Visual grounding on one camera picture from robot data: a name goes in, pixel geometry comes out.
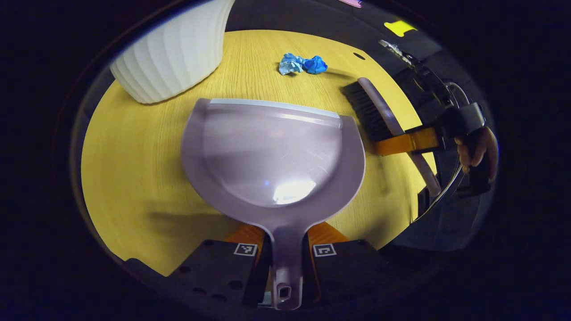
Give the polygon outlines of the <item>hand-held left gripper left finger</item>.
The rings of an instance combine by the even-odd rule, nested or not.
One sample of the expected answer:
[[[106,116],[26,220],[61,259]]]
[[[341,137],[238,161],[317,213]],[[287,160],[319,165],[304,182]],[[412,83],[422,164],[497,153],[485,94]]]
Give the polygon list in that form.
[[[204,240],[167,280],[189,294],[257,307],[265,300],[270,256],[267,233],[241,224],[226,239]]]

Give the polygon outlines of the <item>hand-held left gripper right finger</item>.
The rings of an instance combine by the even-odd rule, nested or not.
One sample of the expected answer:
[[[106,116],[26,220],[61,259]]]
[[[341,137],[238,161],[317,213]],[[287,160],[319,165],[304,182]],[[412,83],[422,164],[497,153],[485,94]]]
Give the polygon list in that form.
[[[368,241],[316,224],[303,238],[303,307],[336,305],[390,287],[394,272]]]

